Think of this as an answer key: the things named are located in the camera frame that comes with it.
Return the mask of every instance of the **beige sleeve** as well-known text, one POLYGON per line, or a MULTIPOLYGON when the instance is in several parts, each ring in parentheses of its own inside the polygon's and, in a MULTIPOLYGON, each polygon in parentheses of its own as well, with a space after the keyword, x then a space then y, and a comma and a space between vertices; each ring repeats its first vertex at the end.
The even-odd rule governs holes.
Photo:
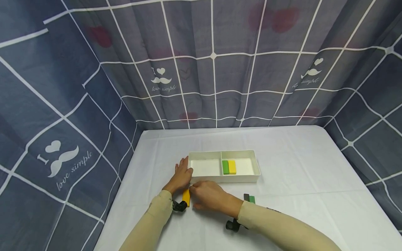
POLYGON ((119 251, 153 251, 163 226, 172 214, 172 194, 162 190, 127 236, 119 251))
POLYGON ((340 251, 326 235, 289 215, 244 201, 238 220, 284 251, 340 251))

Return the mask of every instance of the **green block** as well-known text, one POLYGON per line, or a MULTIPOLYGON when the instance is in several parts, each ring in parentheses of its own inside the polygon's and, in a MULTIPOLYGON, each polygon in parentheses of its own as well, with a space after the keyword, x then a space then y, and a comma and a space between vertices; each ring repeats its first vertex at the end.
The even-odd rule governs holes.
POLYGON ((250 202, 255 204, 255 198, 254 198, 254 196, 250 196, 250 202))
POLYGON ((222 160, 222 169, 224 174, 229 174, 229 162, 227 160, 222 160))

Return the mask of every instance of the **left hand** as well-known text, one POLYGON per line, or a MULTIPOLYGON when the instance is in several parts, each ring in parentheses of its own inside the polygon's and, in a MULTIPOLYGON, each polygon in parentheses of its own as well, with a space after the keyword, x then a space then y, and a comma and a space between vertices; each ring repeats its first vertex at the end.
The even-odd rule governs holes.
POLYGON ((185 188, 191 180, 193 169, 187 169, 189 157, 182 158, 180 164, 174 167, 174 175, 162 190, 169 191, 172 195, 178 190, 185 188))

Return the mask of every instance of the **white tablecloth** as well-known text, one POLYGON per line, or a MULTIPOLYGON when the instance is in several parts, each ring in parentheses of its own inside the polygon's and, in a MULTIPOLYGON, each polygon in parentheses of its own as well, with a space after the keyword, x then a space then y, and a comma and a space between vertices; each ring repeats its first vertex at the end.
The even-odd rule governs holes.
MULTIPOLYGON (((143 132, 95 250, 118 250, 151 199, 190 151, 255 150, 257 183, 221 184, 243 198, 298 218, 342 250, 401 251, 402 237, 327 132, 318 126, 157 130, 143 132)), ((178 194, 176 201, 181 201, 178 194)), ((229 217, 172 214, 158 250, 278 250, 244 228, 225 229, 229 217)))

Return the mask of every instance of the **heart logo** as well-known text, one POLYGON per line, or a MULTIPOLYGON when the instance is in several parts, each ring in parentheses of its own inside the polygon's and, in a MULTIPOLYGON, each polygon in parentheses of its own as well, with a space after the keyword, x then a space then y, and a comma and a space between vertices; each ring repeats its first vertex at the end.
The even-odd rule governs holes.
POLYGON ((187 68, 186 70, 179 69, 178 73, 182 79, 187 80, 190 77, 191 70, 190 68, 187 68))
POLYGON ((316 59, 316 60, 314 61, 314 65, 319 65, 319 64, 321 64, 323 61, 324 61, 323 58, 316 59))
POLYGON ((62 143, 60 141, 55 140, 45 148, 45 151, 47 153, 57 152, 58 150, 60 150, 61 145, 62 143))
POLYGON ((156 71, 157 71, 160 75, 163 75, 163 73, 165 73, 165 68, 158 68, 158 69, 156 69, 156 71))

